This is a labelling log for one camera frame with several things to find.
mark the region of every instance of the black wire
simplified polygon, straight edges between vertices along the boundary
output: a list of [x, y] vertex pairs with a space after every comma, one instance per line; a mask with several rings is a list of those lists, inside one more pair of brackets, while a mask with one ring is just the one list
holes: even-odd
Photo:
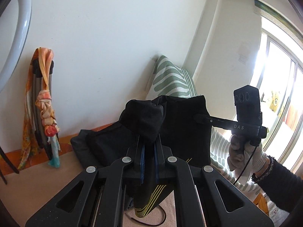
[[253, 156], [254, 153], [256, 152], [256, 149], [257, 149], [257, 147], [255, 147], [254, 151], [252, 152], [251, 156], [249, 157], [249, 159], [248, 159], [248, 161], [247, 161], [245, 167], [243, 168], [242, 172], [240, 173], [240, 175], [238, 176], [237, 180], [236, 180], [232, 185], [235, 185], [236, 182], [239, 180], [239, 178], [242, 176], [242, 174], [243, 174], [243, 172], [245, 171], [246, 167], [248, 166], [248, 163], [250, 162], [252, 156]]
[[156, 227], [156, 226], [162, 225], [162, 224], [165, 222], [165, 220], [166, 220], [166, 212], [165, 212], [165, 210], [164, 210], [160, 205], [158, 205], [158, 207], [160, 207], [161, 210], [163, 211], [163, 213], [164, 213], [164, 219], [163, 219], [163, 221], [162, 221], [160, 224], [157, 224], [157, 225], [151, 225], [151, 224], [148, 224], [148, 223], [143, 223], [143, 222], [140, 222], [139, 220], [134, 219], [133, 217], [131, 217], [131, 216], [128, 215], [127, 213], [126, 213], [126, 215], [127, 215], [131, 220], [134, 220], [135, 222], [137, 222], [137, 223], [139, 223], [139, 224], [146, 225], [146, 226], [154, 226], [154, 227]]

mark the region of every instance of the window frame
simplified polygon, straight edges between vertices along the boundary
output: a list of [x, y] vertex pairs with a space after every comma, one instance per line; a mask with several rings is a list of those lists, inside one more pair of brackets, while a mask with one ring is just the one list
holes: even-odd
[[[276, 46], [278, 46], [282, 51], [284, 51], [289, 57], [290, 59], [294, 62], [294, 79], [293, 79], [293, 83], [292, 83], [292, 87], [291, 87], [291, 91], [290, 91], [290, 95], [288, 97], [288, 100], [285, 104], [285, 108], [284, 111], [282, 112], [281, 118], [279, 119], [278, 123], [275, 126], [275, 129], [272, 131], [272, 133], [270, 134], [269, 139], [266, 142], [265, 147], [263, 148], [264, 151], [267, 150], [267, 148], [271, 145], [273, 139], [275, 138], [276, 134], [278, 133], [278, 130], [281, 127], [281, 124], [286, 116], [287, 110], [289, 108], [290, 102], [291, 102], [291, 97], [292, 97], [292, 93], [293, 93], [293, 89], [294, 89], [294, 84], [296, 81], [296, 77], [297, 77], [297, 71], [298, 69], [303, 73], [303, 63], [298, 59], [298, 57], [283, 43], [281, 42], [279, 39], [277, 39], [274, 35], [272, 35], [270, 32], [266, 31], [265, 29], [261, 28], [261, 33], [264, 33], [267, 35], [267, 42], [266, 42], [266, 57], [268, 57], [269, 55], [269, 45], [270, 42], [274, 43]], [[263, 80], [263, 76], [264, 76], [264, 71], [265, 71], [265, 64], [262, 68], [261, 74], [260, 74], [260, 78], [258, 80], [257, 83], [257, 88], [260, 89], [262, 80]], [[294, 131], [289, 143], [287, 144], [287, 147], [285, 148], [284, 152], [282, 153], [282, 155], [280, 156], [280, 158], [278, 158], [278, 162], [283, 164], [287, 157], [290, 155], [291, 151], [293, 150], [293, 148], [296, 145], [296, 142], [299, 139], [299, 136], [302, 132], [303, 129], [303, 114], [301, 115], [297, 128]], [[296, 170], [299, 168], [298, 165], [300, 165], [303, 162], [303, 151], [301, 153], [301, 155], [299, 156], [299, 158], [297, 159], [297, 161], [294, 163], [291, 171], [292, 172], [296, 172]]]

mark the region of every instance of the gloved hand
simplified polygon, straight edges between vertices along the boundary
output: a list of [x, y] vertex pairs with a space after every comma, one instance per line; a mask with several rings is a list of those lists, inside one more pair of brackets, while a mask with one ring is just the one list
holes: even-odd
[[[235, 171], [235, 177], [238, 178], [246, 163], [249, 160], [255, 147], [250, 145], [250, 141], [244, 144], [245, 138], [242, 136], [234, 135], [231, 138], [230, 146], [228, 148], [229, 156], [227, 163], [230, 171]], [[260, 171], [266, 163], [267, 155], [262, 150], [262, 144], [260, 144], [244, 173], [242, 174], [239, 182], [245, 184], [253, 173]]]

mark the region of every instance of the green and white cushion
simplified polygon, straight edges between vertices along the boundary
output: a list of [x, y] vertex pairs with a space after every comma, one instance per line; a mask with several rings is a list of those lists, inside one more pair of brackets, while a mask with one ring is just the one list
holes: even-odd
[[[161, 95], [184, 98], [197, 96], [197, 91], [190, 73], [185, 69], [175, 66], [164, 55], [156, 62], [147, 88], [149, 88], [149, 86], [151, 87], [146, 97], [147, 100], [153, 100]], [[233, 183], [235, 181], [234, 172], [229, 170], [226, 162], [229, 144], [229, 141], [212, 127], [210, 145], [211, 165], [228, 181]], [[254, 201], [261, 191], [260, 186], [254, 184], [252, 181], [247, 182], [245, 185], [237, 182], [235, 186], [251, 201]]]
[[175, 66], [167, 57], [162, 55], [156, 62], [151, 88], [147, 100], [153, 100], [161, 95], [177, 97], [197, 96], [190, 73]]

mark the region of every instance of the black cloth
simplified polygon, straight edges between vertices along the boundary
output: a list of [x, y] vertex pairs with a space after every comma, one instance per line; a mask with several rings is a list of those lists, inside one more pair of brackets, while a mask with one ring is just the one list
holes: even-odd
[[274, 158], [271, 159], [273, 160], [273, 167], [269, 174], [260, 181], [255, 175], [252, 179], [258, 183], [278, 208], [290, 213], [281, 227], [302, 226], [303, 180]]
[[[211, 126], [196, 123], [193, 116], [197, 113], [209, 116], [204, 96], [131, 100], [118, 122], [101, 131], [88, 132], [85, 142], [73, 138], [71, 143], [74, 149], [77, 148], [75, 152], [81, 163], [88, 165], [91, 157], [92, 163], [109, 166], [125, 156], [129, 147], [137, 145], [139, 135], [143, 137], [146, 155], [144, 183], [132, 187], [127, 193], [134, 197], [135, 208], [142, 209], [146, 215], [173, 190], [170, 185], [159, 186], [155, 182], [153, 143], [158, 134], [162, 145], [169, 147], [174, 156], [185, 161], [191, 159], [190, 164], [200, 168], [210, 164]], [[153, 192], [157, 195], [156, 201], [151, 197]]]

